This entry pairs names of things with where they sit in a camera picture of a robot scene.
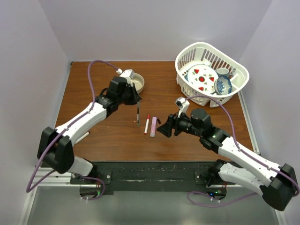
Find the green pen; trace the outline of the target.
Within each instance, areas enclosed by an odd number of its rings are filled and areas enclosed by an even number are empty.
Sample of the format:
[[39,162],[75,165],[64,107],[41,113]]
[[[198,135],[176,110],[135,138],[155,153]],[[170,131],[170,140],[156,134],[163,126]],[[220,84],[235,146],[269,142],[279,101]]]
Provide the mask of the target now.
[[139,125],[140,122],[140,108],[137,106],[137,124]]

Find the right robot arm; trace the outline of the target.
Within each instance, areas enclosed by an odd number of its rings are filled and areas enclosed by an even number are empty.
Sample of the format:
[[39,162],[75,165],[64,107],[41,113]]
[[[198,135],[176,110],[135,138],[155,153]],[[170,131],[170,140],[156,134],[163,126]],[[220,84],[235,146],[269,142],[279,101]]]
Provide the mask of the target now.
[[214,126],[204,109],[194,109],[190,116],[183,112],[170,114],[157,131],[166,137],[182,132],[197,136],[204,148],[238,164],[217,161],[209,171],[209,179],[214,184],[225,181],[241,185],[260,195],[278,211],[284,211],[291,199],[300,193],[292,166],[273,163],[243,147],[233,136]]

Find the white red marker pen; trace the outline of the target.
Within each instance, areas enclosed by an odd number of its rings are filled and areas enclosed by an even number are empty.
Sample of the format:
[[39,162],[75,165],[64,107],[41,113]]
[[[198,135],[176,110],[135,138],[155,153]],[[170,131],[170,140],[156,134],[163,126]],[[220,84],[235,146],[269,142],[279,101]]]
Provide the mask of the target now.
[[147,115],[146,123],[145,123],[145,129],[144,129],[144,134],[147,135],[148,133],[148,127],[149,127],[149,122],[150,122],[150,115]]

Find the pink highlighter pen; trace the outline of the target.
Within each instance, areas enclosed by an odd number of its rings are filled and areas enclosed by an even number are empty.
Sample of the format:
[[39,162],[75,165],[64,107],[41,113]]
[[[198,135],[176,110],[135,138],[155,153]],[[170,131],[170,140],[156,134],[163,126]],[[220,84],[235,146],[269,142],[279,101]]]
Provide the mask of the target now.
[[155,137],[156,125],[157,125],[157,117],[152,117],[150,137]]

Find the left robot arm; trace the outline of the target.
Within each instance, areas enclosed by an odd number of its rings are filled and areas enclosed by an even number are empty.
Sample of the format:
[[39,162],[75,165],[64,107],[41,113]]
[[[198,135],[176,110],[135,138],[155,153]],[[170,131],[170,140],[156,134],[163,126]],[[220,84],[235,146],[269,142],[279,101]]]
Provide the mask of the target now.
[[97,96],[94,102],[72,120],[55,129],[47,127],[43,130],[37,158],[60,174],[79,174],[85,183],[94,183],[97,179],[94,165],[84,158],[76,157],[73,146],[94,125],[117,111],[119,105],[135,105],[140,100],[130,76],[114,77],[106,94]]

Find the white black marker pen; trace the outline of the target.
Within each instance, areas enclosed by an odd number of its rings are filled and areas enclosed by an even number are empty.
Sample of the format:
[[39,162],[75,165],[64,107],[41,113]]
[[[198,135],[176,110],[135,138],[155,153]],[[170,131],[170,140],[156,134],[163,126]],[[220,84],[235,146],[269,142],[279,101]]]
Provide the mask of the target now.
[[83,140],[85,137],[87,137],[90,134],[90,132],[85,133],[83,136],[81,136],[77,141],[76,144],[79,143],[81,140]]

